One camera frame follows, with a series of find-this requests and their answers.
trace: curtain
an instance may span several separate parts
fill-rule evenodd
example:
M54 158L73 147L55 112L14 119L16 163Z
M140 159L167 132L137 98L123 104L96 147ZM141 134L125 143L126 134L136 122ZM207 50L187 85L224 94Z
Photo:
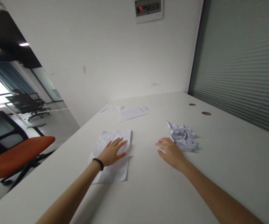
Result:
M13 89L19 89L26 94L35 92L9 62L0 61L0 81L9 92L12 92Z
M206 1L189 94L269 131L269 1Z

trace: fingers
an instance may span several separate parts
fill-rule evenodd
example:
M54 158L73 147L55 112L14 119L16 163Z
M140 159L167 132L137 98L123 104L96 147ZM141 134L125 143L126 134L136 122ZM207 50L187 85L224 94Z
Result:
M163 160L165 161L166 155L162 151L160 151L160 150L157 150L157 152L160 155L160 157L163 158Z
M165 144L170 144L173 141L170 138L161 138L158 140L158 142L164 142Z
M115 139L113 142L112 142L112 144L111 145L114 145L117 141L119 141L120 140L120 138L117 138L117 139Z
M116 152L118 152L119 151L119 149L123 146L123 145L125 145L127 143L127 140L126 141L123 141L123 142L121 142L120 144L118 144L117 145L117 147L116 147Z
M122 140L123 138L119 138L112 146L116 147Z
M168 145L166 145L166 144L164 144L164 143L162 143L162 142L155 143L155 145L160 146L161 148L163 148L163 149L165 149L165 150L168 149Z
M126 152L123 152L123 153L117 155L117 156L116 156L116 161L118 161L119 159L122 159L122 158L123 158L124 156L126 156L126 155L127 155Z
M110 146L111 143L112 143L112 141L109 141L109 143L107 143L107 145L106 145L106 148L107 148L108 146Z

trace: black chair backrest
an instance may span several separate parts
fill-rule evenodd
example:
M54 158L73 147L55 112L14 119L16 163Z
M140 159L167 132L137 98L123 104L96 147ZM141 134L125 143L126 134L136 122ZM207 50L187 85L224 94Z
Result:
M29 94L29 96L30 96L33 100L40 100L40 97L38 96L38 93L31 93L31 94Z
M6 96L6 98L23 114L34 112L39 109L38 103L36 103L36 101L34 101L28 94Z
M0 154L28 139L24 130L0 111Z

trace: electrical box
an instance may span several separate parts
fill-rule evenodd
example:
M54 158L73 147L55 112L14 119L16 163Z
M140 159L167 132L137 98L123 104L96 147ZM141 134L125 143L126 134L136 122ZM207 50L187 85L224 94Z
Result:
M134 0L135 23L163 18L163 0Z

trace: paper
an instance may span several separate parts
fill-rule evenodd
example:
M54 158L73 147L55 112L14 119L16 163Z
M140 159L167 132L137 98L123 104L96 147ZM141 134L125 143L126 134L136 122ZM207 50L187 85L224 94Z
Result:
M130 139L131 139L131 130L126 131L116 131L116 132L107 132L103 131L100 138L98 139L94 149L88 159L88 163L92 162L92 159L99 156L99 154L103 151L109 141L113 141L117 138L123 138L123 141L127 140L127 143L119 149L117 154L121 154L123 152L127 152L127 156L118 160L111 166L107 166L100 171L99 174L93 181L93 184L101 184L101 183L112 183L125 181L128 170L128 159L129 159L129 150L130 150Z
M171 137L174 143L183 152L191 152L196 149L197 141L194 139L196 133L189 127L183 124L183 127L178 127L167 121L168 127L171 129Z
M144 109L145 109L145 111L147 111L148 113L150 113L150 112L152 112L153 110L152 110L152 107L150 107L150 106L148 106L148 105L145 105L145 106L142 106Z
M120 106L110 106L110 107L105 107L101 111L99 111L100 114L113 114L120 112L123 107Z
M118 122L121 122L145 114L148 114L148 112L142 106L140 106L119 112L117 118Z

